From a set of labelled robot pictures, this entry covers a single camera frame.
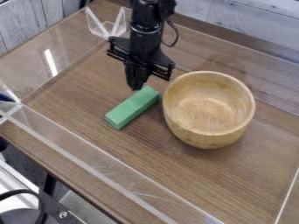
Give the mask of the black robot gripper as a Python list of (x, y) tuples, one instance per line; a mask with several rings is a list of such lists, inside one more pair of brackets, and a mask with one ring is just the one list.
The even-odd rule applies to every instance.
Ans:
[(107, 55), (124, 63), (126, 81), (132, 89), (140, 90), (151, 75), (166, 81), (171, 79), (175, 63), (160, 48), (162, 28), (158, 25), (152, 30), (143, 30), (131, 24), (128, 38), (108, 38)]

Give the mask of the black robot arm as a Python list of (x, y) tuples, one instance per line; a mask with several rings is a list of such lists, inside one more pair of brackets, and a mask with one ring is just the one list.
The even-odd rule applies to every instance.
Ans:
[(107, 55), (124, 63), (126, 82), (136, 91), (151, 75), (166, 81), (171, 79), (175, 62), (162, 45), (175, 47), (179, 31), (170, 19), (176, 0), (131, 0), (131, 7), (130, 38), (111, 36)]

